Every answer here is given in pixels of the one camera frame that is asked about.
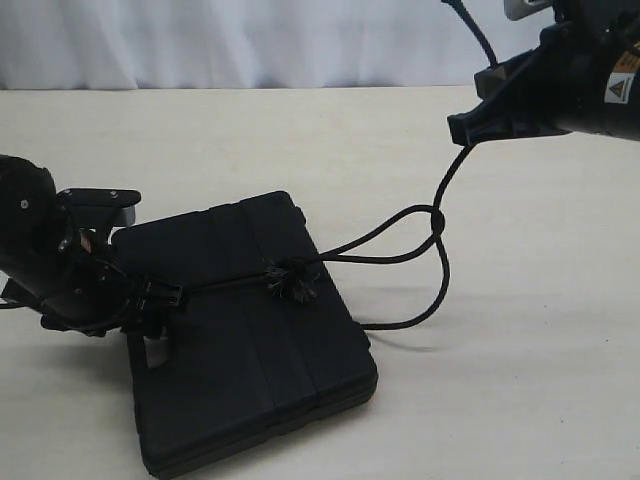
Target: white curtain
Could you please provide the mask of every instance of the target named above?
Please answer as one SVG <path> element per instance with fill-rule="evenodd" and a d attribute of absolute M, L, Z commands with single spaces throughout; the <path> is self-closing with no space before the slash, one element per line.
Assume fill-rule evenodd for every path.
<path fill-rule="evenodd" d="M 467 0 L 501 58 L 549 11 L 509 22 Z M 261 88 L 468 84 L 482 51 L 440 0 L 1 0 L 0 87 Z"/>

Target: black case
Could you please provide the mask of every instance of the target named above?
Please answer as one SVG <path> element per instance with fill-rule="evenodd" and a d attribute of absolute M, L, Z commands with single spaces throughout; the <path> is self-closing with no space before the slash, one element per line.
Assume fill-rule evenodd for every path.
<path fill-rule="evenodd" d="M 120 230 L 113 244 L 125 271 L 184 285 L 259 272 L 266 258 L 317 253 L 284 192 Z M 128 337 L 152 475 L 173 478 L 371 398 L 378 374 L 368 338 L 325 266 L 313 268 L 320 278 L 310 304 L 262 285 L 194 296 L 169 319 L 161 366 L 150 368 L 144 340 Z"/>

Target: white backdrop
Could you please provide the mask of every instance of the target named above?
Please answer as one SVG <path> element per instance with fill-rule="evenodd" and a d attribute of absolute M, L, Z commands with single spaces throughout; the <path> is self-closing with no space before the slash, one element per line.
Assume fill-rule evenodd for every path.
<path fill-rule="evenodd" d="M 549 11 L 509 22 L 467 0 L 502 58 Z M 440 0 L 2 0 L 0 87 L 260 88 L 467 84 L 485 59 Z"/>

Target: white tabletop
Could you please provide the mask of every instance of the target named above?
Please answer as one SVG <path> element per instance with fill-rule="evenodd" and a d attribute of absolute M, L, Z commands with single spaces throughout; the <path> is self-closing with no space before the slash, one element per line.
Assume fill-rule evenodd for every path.
<path fill-rule="evenodd" d="M 60 189 L 133 188 L 139 222 L 287 190 L 320 249 L 430 202 L 470 88 L 1 93 L 0 152 Z M 640 478 L 640 144 L 571 135 L 481 146 L 443 209 L 449 296 L 372 335 L 369 404 L 190 479 Z M 410 219 L 361 251 L 401 253 Z M 354 317 L 404 320 L 437 258 L 329 266 Z M 7 479 L 147 479 L 124 338 L 0 314 Z"/>

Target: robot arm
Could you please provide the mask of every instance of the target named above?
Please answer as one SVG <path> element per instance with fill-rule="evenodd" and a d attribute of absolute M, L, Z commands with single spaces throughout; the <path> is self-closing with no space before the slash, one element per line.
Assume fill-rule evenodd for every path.
<path fill-rule="evenodd" d="M 571 132 L 640 140 L 640 2 L 505 0 L 513 20 L 551 7 L 540 45 L 475 76 L 482 103 L 449 117 L 453 141 Z"/>

